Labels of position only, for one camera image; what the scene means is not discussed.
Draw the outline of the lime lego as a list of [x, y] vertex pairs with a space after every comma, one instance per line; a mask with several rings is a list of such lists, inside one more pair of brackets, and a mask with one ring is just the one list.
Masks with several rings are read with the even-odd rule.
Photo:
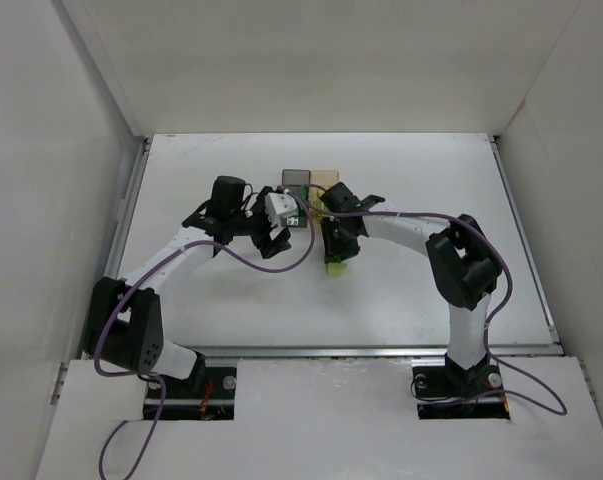
[[326, 273], [331, 278], [338, 278], [345, 275], [348, 271], [348, 265], [345, 262], [330, 262], [326, 264]]

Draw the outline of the dark green lego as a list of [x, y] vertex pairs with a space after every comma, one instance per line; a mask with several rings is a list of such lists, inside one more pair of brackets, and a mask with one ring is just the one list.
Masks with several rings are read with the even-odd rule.
[[291, 216], [286, 219], [286, 226], [289, 228], [305, 228], [307, 226], [307, 218], [301, 216]]

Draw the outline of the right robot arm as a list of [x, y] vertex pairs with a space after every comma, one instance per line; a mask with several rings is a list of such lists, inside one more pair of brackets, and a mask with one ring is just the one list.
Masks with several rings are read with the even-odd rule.
[[483, 329], [502, 266], [473, 217], [407, 215], [380, 196], [359, 199], [342, 182], [322, 193], [320, 202], [329, 213], [320, 222], [327, 265], [357, 256], [360, 237], [389, 241], [425, 256], [450, 313], [446, 364], [464, 373], [487, 364]]

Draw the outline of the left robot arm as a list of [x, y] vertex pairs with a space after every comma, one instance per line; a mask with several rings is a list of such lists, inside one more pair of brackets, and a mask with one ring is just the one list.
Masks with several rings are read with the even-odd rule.
[[135, 375], [200, 386], [204, 355], [166, 337], [162, 306], [167, 295], [236, 237], [250, 238], [264, 259], [291, 247], [285, 220], [297, 213], [296, 200], [265, 187], [249, 203], [246, 187], [240, 178], [218, 177], [209, 199], [149, 261], [121, 279], [104, 276], [96, 282], [82, 345], [86, 354]]

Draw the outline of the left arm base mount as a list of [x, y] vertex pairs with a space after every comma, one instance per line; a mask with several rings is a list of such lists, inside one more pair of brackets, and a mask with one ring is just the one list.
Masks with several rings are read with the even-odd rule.
[[235, 416], [237, 367], [213, 364], [197, 384], [164, 376], [165, 399], [160, 420], [231, 421]]

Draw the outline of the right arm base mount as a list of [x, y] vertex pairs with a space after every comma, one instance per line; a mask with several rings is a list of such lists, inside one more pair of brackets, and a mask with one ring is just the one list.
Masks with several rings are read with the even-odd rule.
[[412, 374], [410, 391], [420, 420], [510, 419], [497, 365], [488, 365], [469, 384], [448, 374], [445, 365], [416, 365]]

